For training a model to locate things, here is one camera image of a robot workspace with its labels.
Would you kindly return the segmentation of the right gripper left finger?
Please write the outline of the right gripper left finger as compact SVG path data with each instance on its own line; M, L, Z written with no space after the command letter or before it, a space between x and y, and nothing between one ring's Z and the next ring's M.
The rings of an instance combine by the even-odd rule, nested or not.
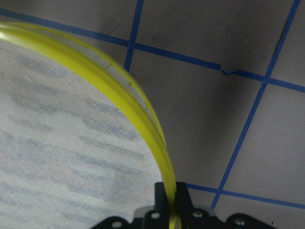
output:
M163 182L154 184L154 209L164 215L169 215L169 203Z

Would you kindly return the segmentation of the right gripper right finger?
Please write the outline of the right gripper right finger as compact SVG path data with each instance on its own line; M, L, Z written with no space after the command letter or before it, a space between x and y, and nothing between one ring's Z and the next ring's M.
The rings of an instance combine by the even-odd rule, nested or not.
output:
M193 204L188 191L187 184L176 182L176 211L179 215L189 215L193 210Z

